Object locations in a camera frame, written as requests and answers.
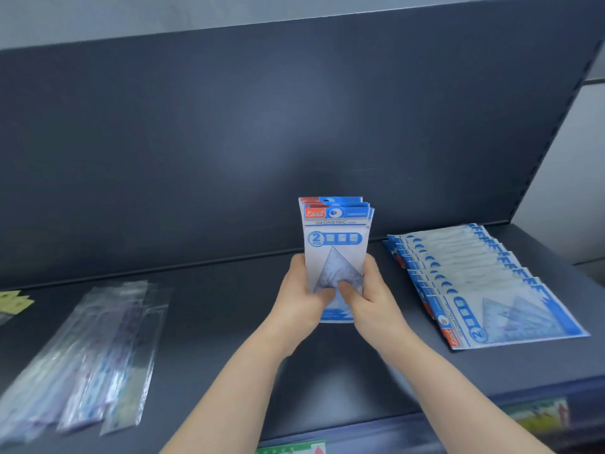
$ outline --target red logo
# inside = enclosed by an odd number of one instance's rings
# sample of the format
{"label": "red logo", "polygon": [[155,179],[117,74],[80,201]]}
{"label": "red logo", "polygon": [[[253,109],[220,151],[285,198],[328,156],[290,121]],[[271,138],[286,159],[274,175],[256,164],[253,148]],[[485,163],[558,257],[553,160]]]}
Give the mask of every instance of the red logo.
{"label": "red logo", "polygon": [[305,218],[325,218],[326,209],[305,209]]}
{"label": "red logo", "polygon": [[447,339],[450,343],[450,346],[458,347],[460,345],[460,343],[458,342],[458,338],[456,337],[456,334],[454,333],[454,330],[452,328],[443,328],[442,331],[443,335],[445,336],[445,339]]}

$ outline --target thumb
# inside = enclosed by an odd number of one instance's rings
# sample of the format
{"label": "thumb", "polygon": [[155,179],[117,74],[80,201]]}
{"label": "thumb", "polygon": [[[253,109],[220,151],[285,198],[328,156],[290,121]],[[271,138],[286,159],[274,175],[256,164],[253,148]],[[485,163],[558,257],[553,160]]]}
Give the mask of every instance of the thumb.
{"label": "thumb", "polygon": [[355,306],[366,301],[349,282],[338,282],[338,290],[353,311],[355,310]]}
{"label": "thumb", "polygon": [[324,304],[324,307],[329,305],[334,297],[337,295],[337,291],[333,288],[324,288],[321,291],[315,293],[320,301]]}

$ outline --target price tag strip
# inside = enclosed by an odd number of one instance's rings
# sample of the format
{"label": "price tag strip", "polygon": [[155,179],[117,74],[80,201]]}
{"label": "price tag strip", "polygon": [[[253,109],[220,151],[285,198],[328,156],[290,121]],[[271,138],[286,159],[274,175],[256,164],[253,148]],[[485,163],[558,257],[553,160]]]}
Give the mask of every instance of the price tag strip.
{"label": "price tag strip", "polygon": [[326,454],[326,443],[325,441],[310,441],[270,446],[257,450],[255,454]]}

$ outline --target finger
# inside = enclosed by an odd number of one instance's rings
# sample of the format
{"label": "finger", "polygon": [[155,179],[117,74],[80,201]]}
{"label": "finger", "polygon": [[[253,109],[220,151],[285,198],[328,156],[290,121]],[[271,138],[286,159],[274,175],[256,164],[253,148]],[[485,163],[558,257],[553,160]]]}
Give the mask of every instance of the finger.
{"label": "finger", "polygon": [[290,270],[286,275],[289,281],[303,290],[308,290],[307,268],[305,266],[304,253],[297,253],[290,260]]}
{"label": "finger", "polygon": [[366,260],[364,261],[364,293],[367,297],[372,298],[377,290],[382,287],[384,281],[376,260],[369,253],[366,254]]}
{"label": "finger", "polygon": [[336,295],[337,295],[337,291],[334,290],[333,288],[324,288],[323,290],[315,293],[315,296],[317,296],[320,299],[320,301],[323,303],[324,307],[329,305]]}
{"label": "finger", "polygon": [[361,296],[359,291],[357,291],[349,282],[338,282],[338,290],[347,304],[351,307],[353,313],[361,303],[369,302],[367,299]]}

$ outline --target hand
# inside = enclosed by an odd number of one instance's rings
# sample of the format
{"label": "hand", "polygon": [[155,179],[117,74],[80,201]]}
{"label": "hand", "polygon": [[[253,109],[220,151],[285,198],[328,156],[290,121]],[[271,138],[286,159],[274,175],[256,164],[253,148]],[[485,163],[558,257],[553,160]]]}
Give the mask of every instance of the hand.
{"label": "hand", "polygon": [[304,254],[294,255],[273,309],[259,329],[278,343],[284,358],[288,357],[317,327],[321,314],[335,295],[333,288],[310,293]]}
{"label": "hand", "polygon": [[392,363],[397,350],[413,332],[371,255],[366,255],[364,273],[363,296],[347,282],[339,282],[338,290],[351,307],[359,334]]}

